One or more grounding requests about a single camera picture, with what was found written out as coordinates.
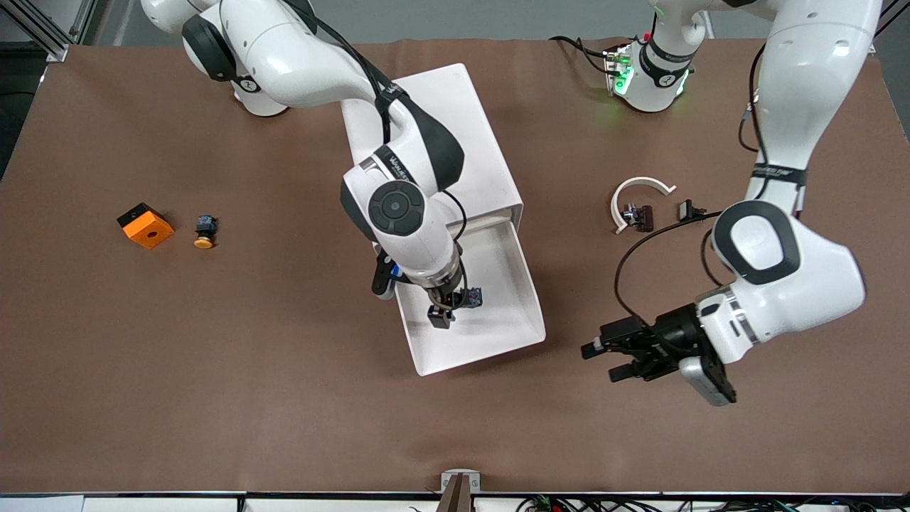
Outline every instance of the white plastic bracket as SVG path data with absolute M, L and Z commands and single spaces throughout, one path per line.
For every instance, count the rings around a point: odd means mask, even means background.
M 470 482 L 470 493 L 477 494 L 480 492 L 480 471 L 475 469 L 450 469 L 444 471 L 440 478 L 441 490 L 440 492 L 445 492 L 446 486 L 449 484 L 449 479 L 453 476 L 458 476 L 459 474 L 465 474 L 468 476 L 468 481 Z
M 632 185 L 647 185 L 653 189 L 659 190 L 664 196 L 668 196 L 671 192 L 676 190 L 676 185 L 668 187 L 659 179 L 648 178 L 647 176 L 639 176 L 625 180 L 622 185 L 617 187 L 616 191 L 613 192 L 613 199 L 610 201 L 610 214 L 613 216 L 613 222 L 616 222 L 616 234 L 622 233 L 622 230 L 629 227 L 629 223 L 625 221 L 620 213 L 619 199 L 620 192 Z

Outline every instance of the white tray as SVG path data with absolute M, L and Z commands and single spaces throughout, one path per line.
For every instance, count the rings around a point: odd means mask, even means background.
M 465 165 L 458 183 L 449 188 L 464 206 L 470 222 L 459 243 L 470 286 L 483 290 L 483 305 L 458 310 L 448 330 L 427 319 L 430 299 L 418 286 L 398 285 L 401 320 L 419 375 L 540 343 L 546 337 L 541 305 L 516 230 L 521 196 L 493 135 L 490 122 L 462 64 L 433 69 L 395 80 L 411 98 L 458 139 Z M 379 115 L 360 101 L 342 103 L 354 162 L 361 162 L 382 144 Z M 450 230 L 461 214 L 449 198 L 437 194 Z

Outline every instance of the small electronic component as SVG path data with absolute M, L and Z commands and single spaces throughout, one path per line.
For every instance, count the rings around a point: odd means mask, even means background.
M 458 309 L 474 309 L 483 305 L 483 291 L 480 288 L 470 288 L 453 292 L 447 300 L 449 305 L 458 304 L 451 309 L 440 308 L 433 304 L 427 311 L 427 318 L 430 323 L 437 329 L 449 329 L 451 322 L 455 320 L 454 312 Z
M 164 217 L 144 202 L 140 202 L 116 221 L 130 240 L 146 249 L 153 249 L 174 234 L 174 228 Z
M 643 205 L 640 208 L 631 202 L 622 213 L 622 218 L 630 225 L 635 226 L 636 230 L 644 233 L 654 231 L 654 209 L 650 205 Z
M 695 208 L 692 204 L 692 200 L 686 200 L 685 202 L 680 203 L 680 220 L 686 219 L 695 219 L 696 217 L 702 217 L 706 214 L 708 210 L 704 208 Z
M 199 249 L 215 247 L 215 232 L 218 231 L 217 219 L 211 215 L 200 215 L 196 221 L 196 240 L 193 245 Z

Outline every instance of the yellow button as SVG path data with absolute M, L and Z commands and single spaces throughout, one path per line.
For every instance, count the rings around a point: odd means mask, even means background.
M 193 245 L 199 247 L 199 249 L 211 249 L 215 247 L 215 244 L 206 237 L 197 238 L 196 241 L 193 242 Z

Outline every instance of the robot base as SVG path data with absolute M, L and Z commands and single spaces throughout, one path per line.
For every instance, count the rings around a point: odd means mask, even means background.
M 657 87 L 654 80 L 645 75 L 636 66 L 638 55 L 642 51 L 642 43 L 633 41 L 626 46 L 620 46 L 616 52 L 611 52 L 604 57 L 604 64 L 610 71 L 615 71 L 618 76 L 607 75 L 607 89 L 610 94 L 622 98 L 630 107 L 641 112 L 660 112 L 683 93 L 683 86 L 689 71 L 676 80 L 671 87 Z

